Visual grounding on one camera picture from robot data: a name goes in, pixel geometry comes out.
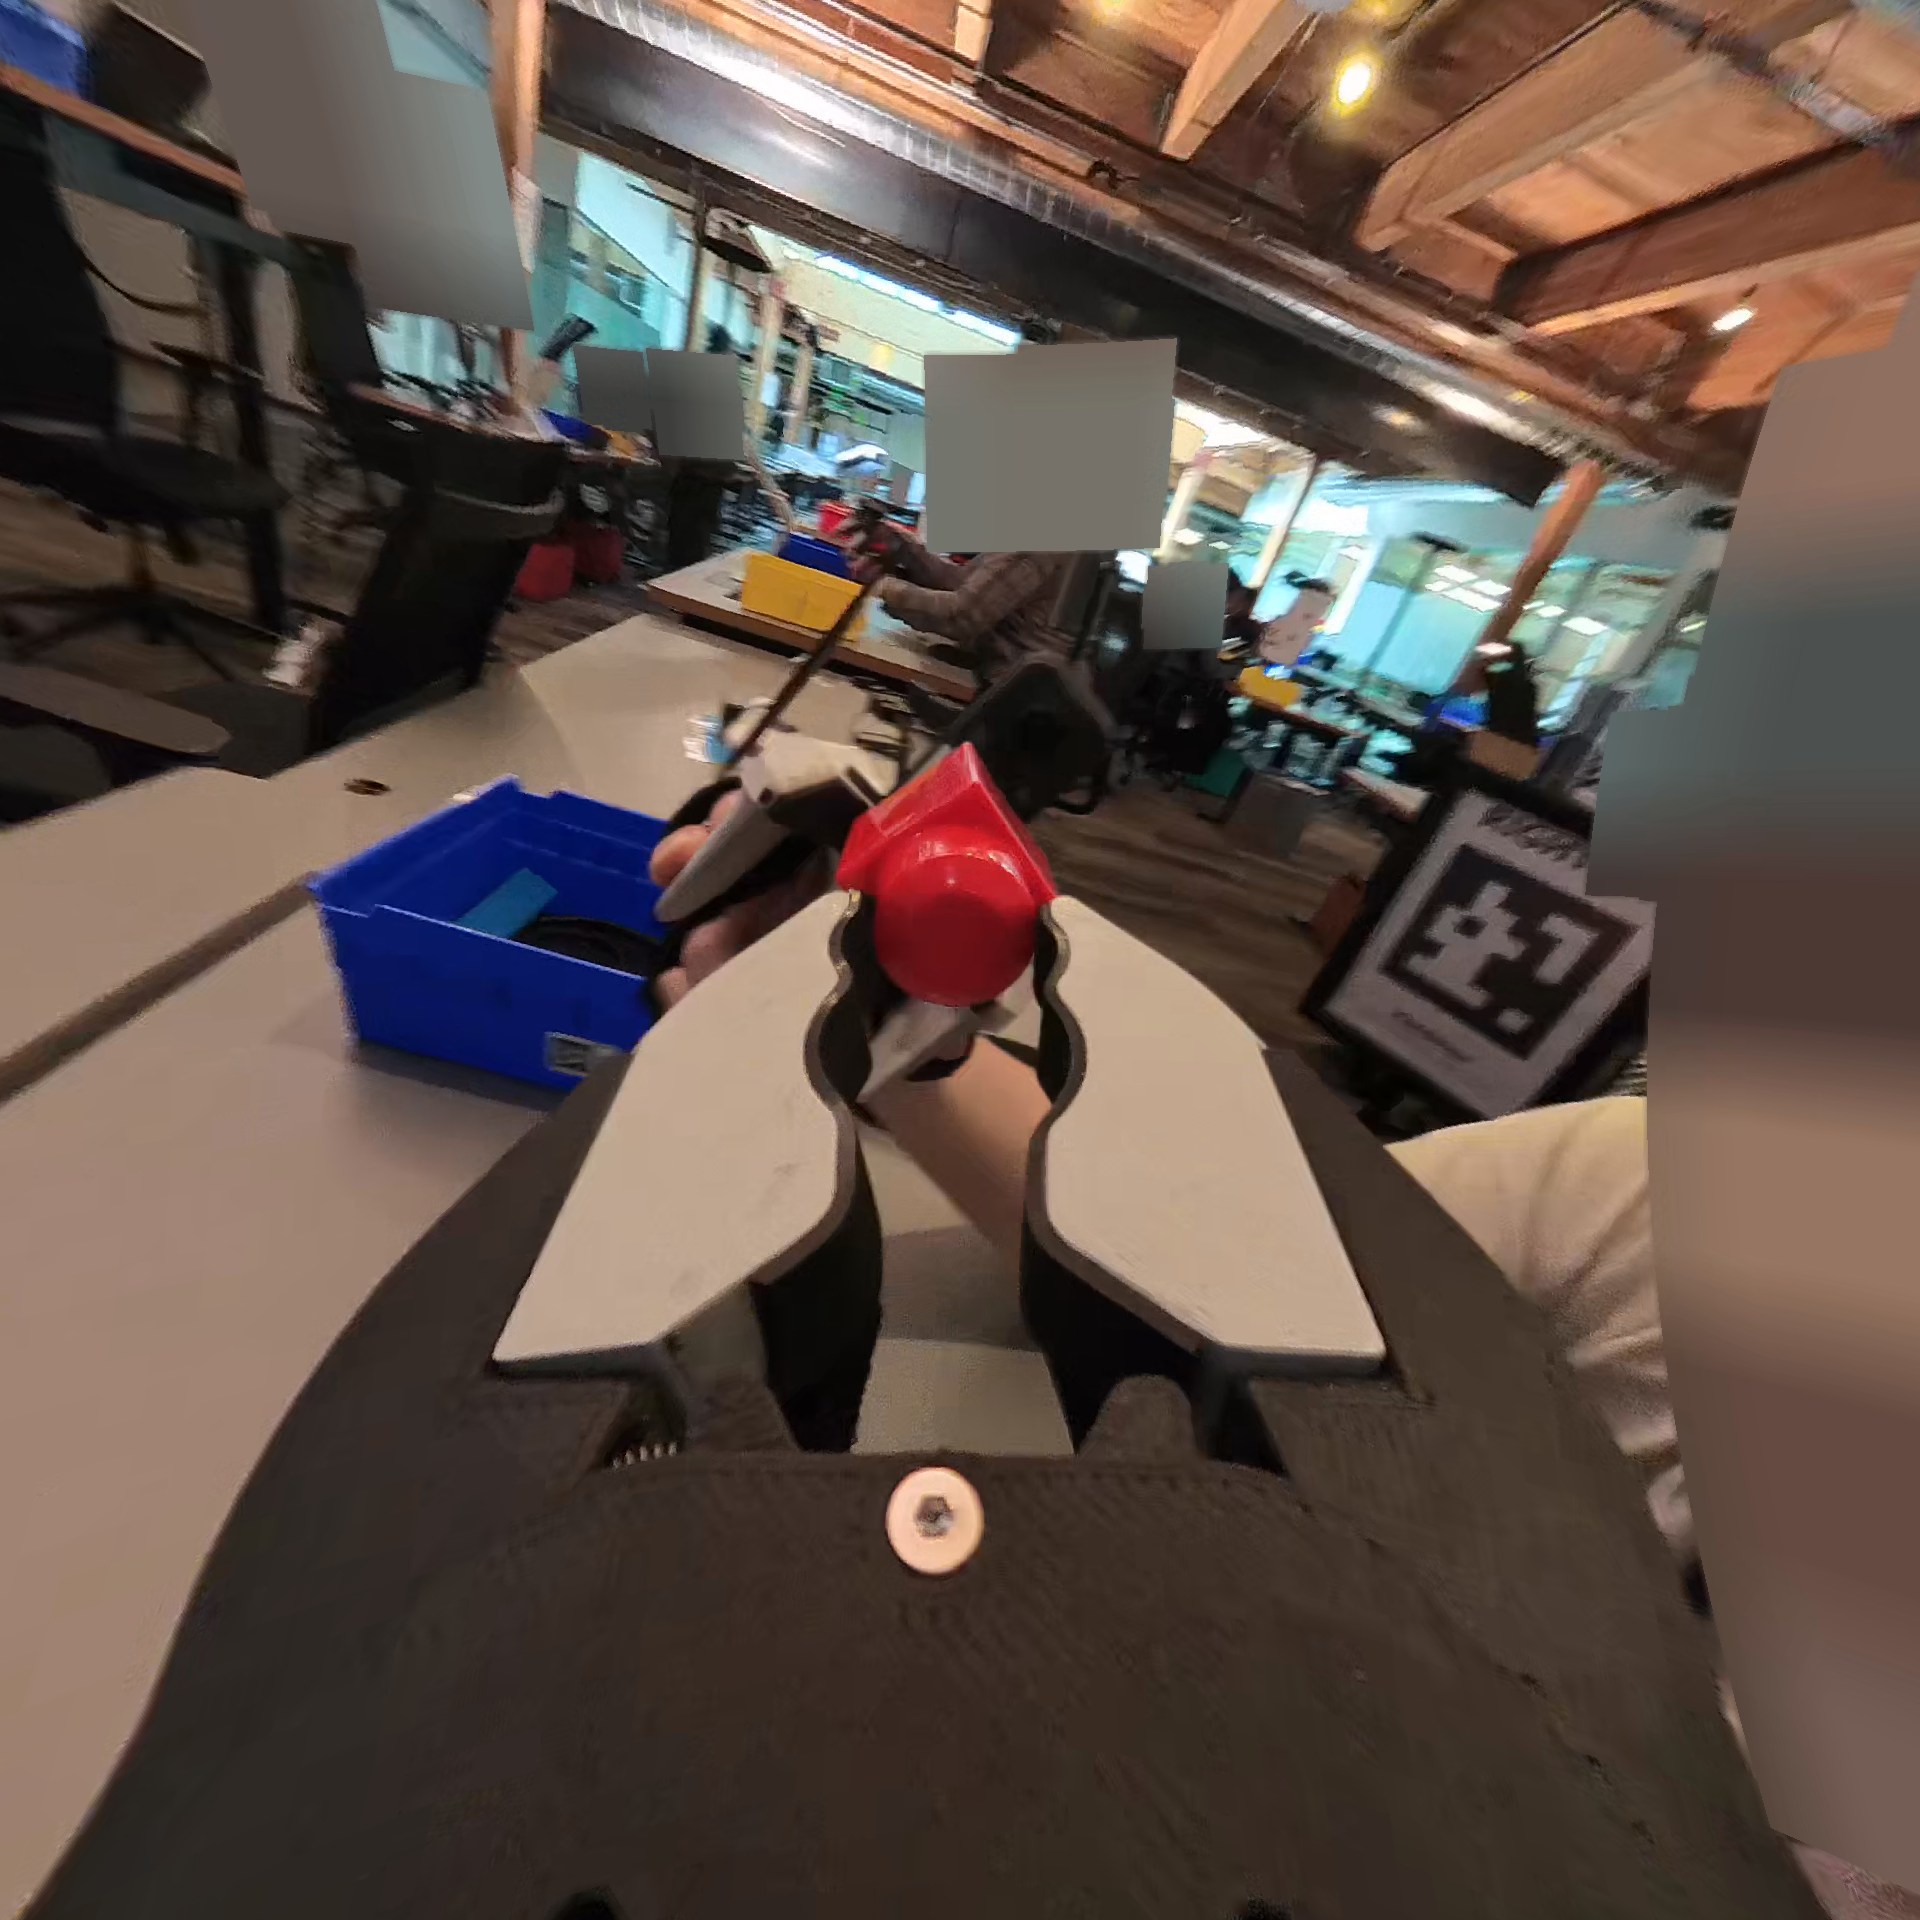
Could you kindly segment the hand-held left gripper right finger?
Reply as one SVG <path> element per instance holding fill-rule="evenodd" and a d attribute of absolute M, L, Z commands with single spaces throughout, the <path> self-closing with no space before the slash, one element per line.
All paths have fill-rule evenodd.
<path fill-rule="evenodd" d="M 1064 1084 L 1029 1154 L 1035 1250 L 1213 1372 L 1378 1374 L 1388 1343 L 1255 1030 L 1081 899 L 1047 899 L 1042 935 Z"/>

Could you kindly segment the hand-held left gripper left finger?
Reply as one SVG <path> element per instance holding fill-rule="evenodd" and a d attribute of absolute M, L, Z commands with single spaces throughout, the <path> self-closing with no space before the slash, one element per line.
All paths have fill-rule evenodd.
<path fill-rule="evenodd" d="M 846 1228 L 846 1087 L 869 1068 L 853 914 L 851 891 L 809 899 L 637 1044 L 493 1348 L 505 1374 L 665 1357 L 729 1292 L 783 1281 Z"/>

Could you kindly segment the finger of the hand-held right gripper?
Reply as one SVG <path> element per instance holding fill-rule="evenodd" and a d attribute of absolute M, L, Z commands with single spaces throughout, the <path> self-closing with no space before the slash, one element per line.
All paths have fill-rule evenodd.
<path fill-rule="evenodd" d="M 893 1004 L 869 1034 L 869 1076 L 857 1087 L 857 1107 L 893 1087 L 921 1087 L 949 1076 L 976 1049 L 976 1039 L 1006 1035 L 1031 1012 L 1031 983 L 976 1004 L 945 1009 L 924 999 Z"/>

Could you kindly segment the red square plastic cup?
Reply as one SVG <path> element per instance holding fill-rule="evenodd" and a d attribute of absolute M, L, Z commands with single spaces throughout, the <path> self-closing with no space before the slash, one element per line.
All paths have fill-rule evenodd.
<path fill-rule="evenodd" d="M 1001 999 L 1031 965 L 1055 899 L 1042 846 L 969 744 L 872 804 L 834 878 L 872 907 L 887 983 L 949 1012 Z"/>

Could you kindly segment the blue plastic bin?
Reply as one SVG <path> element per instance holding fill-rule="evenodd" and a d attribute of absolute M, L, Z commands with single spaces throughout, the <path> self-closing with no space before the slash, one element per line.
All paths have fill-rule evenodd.
<path fill-rule="evenodd" d="M 575 1087 L 655 1025 L 665 823 L 493 779 L 308 878 L 361 1044 Z M 558 884 L 515 940 L 450 923 L 514 871 Z"/>

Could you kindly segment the blue rectangular block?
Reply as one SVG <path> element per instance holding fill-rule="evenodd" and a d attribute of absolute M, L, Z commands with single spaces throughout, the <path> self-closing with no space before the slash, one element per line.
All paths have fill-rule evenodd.
<path fill-rule="evenodd" d="M 478 936 L 515 940 L 555 907 L 555 899 L 558 899 L 558 884 L 521 866 L 508 878 L 498 878 L 484 899 L 474 899 L 465 914 L 460 914 L 450 926 L 478 935 Z"/>

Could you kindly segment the wood-edged desk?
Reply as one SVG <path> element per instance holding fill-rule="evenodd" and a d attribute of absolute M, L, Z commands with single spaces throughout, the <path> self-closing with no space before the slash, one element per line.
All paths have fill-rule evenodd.
<path fill-rule="evenodd" d="M 755 548 L 715 554 L 699 565 L 644 581 L 649 613 L 675 614 L 708 637 L 743 641 L 763 654 L 800 656 L 815 648 L 805 627 L 747 613 L 739 602 L 743 565 Z M 857 633 L 842 637 L 830 654 L 830 674 L 869 678 L 887 686 L 915 686 L 933 700 L 976 700 L 976 678 L 960 666 L 939 662 L 928 641 L 885 613 L 862 614 Z"/>

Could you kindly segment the grey desk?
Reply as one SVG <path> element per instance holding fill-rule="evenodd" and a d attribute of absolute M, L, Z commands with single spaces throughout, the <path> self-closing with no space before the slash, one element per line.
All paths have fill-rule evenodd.
<path fill-rule="evenodd" d="M 4 836 L 4 1789 L 20 1918 L 120 1764 L 281 1415 L 551 1094 L 348 1044 L 306 878 L 515 775 L 642 814 L 782 662 L 637 614 L 273 779 L 180 773 Z"/>

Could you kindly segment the wooden top desk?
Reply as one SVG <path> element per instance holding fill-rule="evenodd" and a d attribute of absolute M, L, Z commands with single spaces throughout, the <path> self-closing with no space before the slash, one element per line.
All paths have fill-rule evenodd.
<path fill-rule="evenodd" d="M 198 179 L 204 187 L 213 187 L 226 200 L 241 200 L 241 204 L 246 200 L 241 170 L 185 138 L 147 131 L 132 124 L 126 115 L 96 106 L 78 99 L 74 90 L 41 83 L 38 76 L 9 65 L 9 64 L 0 65 L 0 90 L 9 103 L 29 106 L 41 124 L 49 121 L 68 131 L 88 131 L 91 141 L 108 144 L 120 158 L 144 158 L 162 167 L 169 179 Z"/>

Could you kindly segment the black upright rod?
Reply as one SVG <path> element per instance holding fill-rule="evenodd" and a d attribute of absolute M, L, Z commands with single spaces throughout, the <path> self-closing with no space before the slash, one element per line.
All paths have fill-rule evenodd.
<path fill-rule="evenodd" d="M 840 613 L 840 619 L 818 637 L 818 645 L 805 654 L 805 662 L 783 678 L 782 692 L 755 709 L 747 730 L 724 738 L 724 758 L 720 770 L 739 770 L 747 757 L 758 751 L 758 744 L 783 727 L 789 709 L 798 708 L 800 690 L 820 678 L 820 668 L 834 662 L 851 627 L 857 627 L 862 609 L 875 601 L 885 585 L 885 572 L 869 575 L 853 585 L 853 601 Z"/>

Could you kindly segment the yellow storage bin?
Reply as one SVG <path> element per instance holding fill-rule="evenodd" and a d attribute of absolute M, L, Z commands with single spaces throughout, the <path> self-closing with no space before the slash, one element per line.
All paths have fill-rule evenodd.
<path fill-rule="evenodd" d="M 818 572 L 771 548 L 750 548 L 739 562 L 739 613 L 771 625 L 798 645 L 818 648 L 869 596 L 862 581 Z"/>

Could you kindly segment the black white marker sign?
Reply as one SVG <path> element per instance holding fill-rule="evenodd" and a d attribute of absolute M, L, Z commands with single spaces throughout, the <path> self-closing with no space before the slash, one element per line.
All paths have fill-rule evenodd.
<path fill-rule="evenodd" d="M 1448 1119 L 1588 1097 L 1642 1059 L 1651 907 L 1588 896 L 1594 814 L 1467 773 L 1385 855 L 1301 1018 Z"/>

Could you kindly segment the red storage bin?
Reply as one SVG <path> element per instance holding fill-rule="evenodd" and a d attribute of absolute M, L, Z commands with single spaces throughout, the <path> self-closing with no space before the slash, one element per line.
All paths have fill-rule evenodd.
<path fill-rule="evenodd" d="M 611 519 L 565 519 L 530 547 L 515 572 L 515 601 L 544 609 L 582 585 L 614 585 L 629 565 L 629 538 Z"/>

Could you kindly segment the blue storage bin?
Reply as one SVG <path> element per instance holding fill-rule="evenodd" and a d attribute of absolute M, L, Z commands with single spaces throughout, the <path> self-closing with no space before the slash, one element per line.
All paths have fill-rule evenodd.
<path fill-rule="evenodd" d="M 57 11 L 38 0 L 0 6 L 0 64 L 62 96 L 88 96 L 88 41 Z"/>

